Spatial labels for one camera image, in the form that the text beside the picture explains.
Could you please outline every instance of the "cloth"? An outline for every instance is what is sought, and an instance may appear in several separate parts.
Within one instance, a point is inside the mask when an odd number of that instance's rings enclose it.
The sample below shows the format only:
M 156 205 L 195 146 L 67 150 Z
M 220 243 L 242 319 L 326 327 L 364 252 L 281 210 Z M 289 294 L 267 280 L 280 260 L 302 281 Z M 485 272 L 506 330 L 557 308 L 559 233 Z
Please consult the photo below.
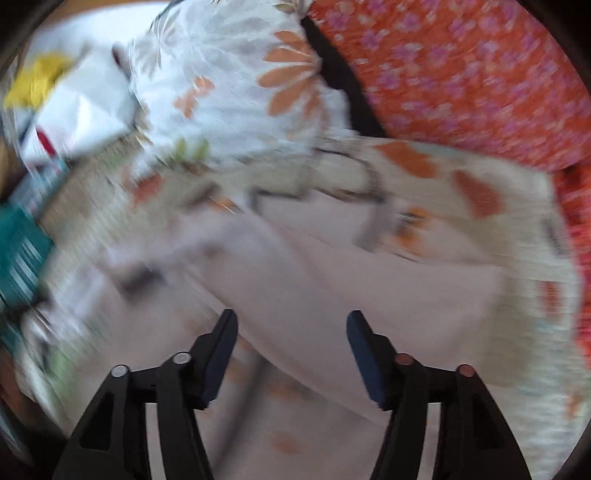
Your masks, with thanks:
M 345 320 L 352 309 L 361 308 L 376 331 L 425 364 L 480 365 L 488 332 L 483 319 L 499 293 L 499 267 L 419 264 L 394 254 L 371 253 L 342 239 L 335 246 L 327 239 L 335 238 L 335 232 L 337 237 L 358 233 L 358 226 L 373 217 L 371 206 L 353 205 L 353 212 L 335 216 L 349 205 L 332 211 L 337 200 L 325 195 L 292 202 L 288 205 L 292 214 L 284 211 L 283 219 L 314 212 L 317 220 L 331 221 L 323 228 L 316 222 L 315 228 L 293 229 L 249 210 L 231 215 L 200 209 L 176 216 L 149 239 L 108 248 L 75 275 L 44 314 L 50 325 L 61 325 L 55 329 L 56 338 L 71 336 L 76 324 L 97 349 L 78 372 L 72 392 L 79 402 L 76 411 L 82 413 L 113 362 L 132 369 L 157 365 L 178 349 L 188 348 L 196 332 L 207 331 L 224 307 L 236 310 L 241 336 L 256 351 L 311 389 L 315 398 L 324 397 L 321 404 L 334 403 L 330 409 L 339 412 L 343 424 L 352 414 L 337 405 L 352 410 L 357 418 L 354 430 L 357 422 L 367 421 L 358 415 L 382 429 L 388 415 L 369 399 L 350 351 Z M 303 212 L 296 211 L 298 206 Z M 146 272 L 157 278 L 132 292 L 130 284 Z M 107 341 L 98 342 L 91 332 Z M 225 402 L 232 404 L 232 398 Z M 310 408 L 314 418 L 318 406 Z M 280 413 L 293 415 L 286 406 L 270 415 Z M 306 409 L 300 415 L 306 418 Z M 436 426 L 431 423 L 430 430 Z M 298 429 L 293 424 L 285 428 L 285 434 Z M 375 434 L 379 429 L 365 430 Z M 346 435 L 345 448 L 357 445 L 364 452 L 365 446 L 352 434 Z M 214 431 L 210 435 L 215 443 Z M 331 442 L 332 449 L 342 449 L 335 445 L 332 432 L 315 442 L 322 438 Z M 380 441 L 378 434 L 370 445 Z M 326 473 L 337 474 L 331 469 Z M 270 476 L 265 469 L 261 475 Z M 294 475 L 298 478 L 301 472 Z
M 585 278 L 576 336 L 591 365 L 591 96 L 550 32 L 516 0 L 316 0 L 309 16 L 388 135 L 555 172 Z
M 490 263 L 485 252 L 447 222 L 400 197 L 345 203 L 313 190 L 301 200 L 257 198 L 265 218 L 333 247 L 387 252 L 416 262 Z
M 231 167 L 270 151 L 306 151 L 321 133 L 349 135 L 343 94 L 317 75 L 298 16 L 274 4 L 187 0 L 131 43 L 147 149 L 133 179 L 162 163 Z

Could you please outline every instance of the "teal box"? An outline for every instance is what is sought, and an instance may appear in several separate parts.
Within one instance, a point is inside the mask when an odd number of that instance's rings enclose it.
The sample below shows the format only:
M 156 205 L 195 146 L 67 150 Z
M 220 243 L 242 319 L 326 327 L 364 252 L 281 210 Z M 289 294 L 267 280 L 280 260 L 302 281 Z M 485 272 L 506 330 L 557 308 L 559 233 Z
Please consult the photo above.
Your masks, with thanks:
M 34 300 L 52 247 L 51 239 L 22 209 L 0 208 L 0 311 Z

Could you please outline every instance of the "metal screw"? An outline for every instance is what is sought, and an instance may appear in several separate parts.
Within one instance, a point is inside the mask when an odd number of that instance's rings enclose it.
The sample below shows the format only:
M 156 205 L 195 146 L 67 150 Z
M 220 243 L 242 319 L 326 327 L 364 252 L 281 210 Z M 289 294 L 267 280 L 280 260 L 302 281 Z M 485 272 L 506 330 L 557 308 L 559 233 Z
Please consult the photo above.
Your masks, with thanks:
M 184 365 L 189 363 L 191 360 L 191 354 L 187 353 L 187 352 L 180 352 L 177 353 L 174 357 L 173 357 L 173 362 L 176 363 L 177 365 Z
M 113 368 L 113 370 L 111 370 L 111 375 L 113 375 L 115 378 L 119 378 L 123 377 L 125 374 L 127 374 L 127 372 L 129 372 L 129 368 L 127 368 L 125 365 L 117 365 Z
M 463 375 L 464 377 L 473 377 L 476 373 L 476 370 L 470 365 L 460 365 L 457 371 L 459 371 L 460 375 Z
M 396 355 L 395 361 L 398 365 L 412 365 L 414 358 L 407 353 L 399 353 Z

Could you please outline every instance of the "pillow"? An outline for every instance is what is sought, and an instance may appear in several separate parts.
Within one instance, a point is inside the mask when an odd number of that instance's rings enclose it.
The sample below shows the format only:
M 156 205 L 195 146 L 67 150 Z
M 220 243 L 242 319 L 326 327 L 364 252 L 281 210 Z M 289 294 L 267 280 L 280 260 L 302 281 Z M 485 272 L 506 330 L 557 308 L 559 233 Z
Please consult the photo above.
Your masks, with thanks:
M 349 134 L 345 96 L 318 75 L 296 15 L 274 0 L 185 0 L 128 47 L 144 109 L 145 177 L 159 163 L 224 168 Z

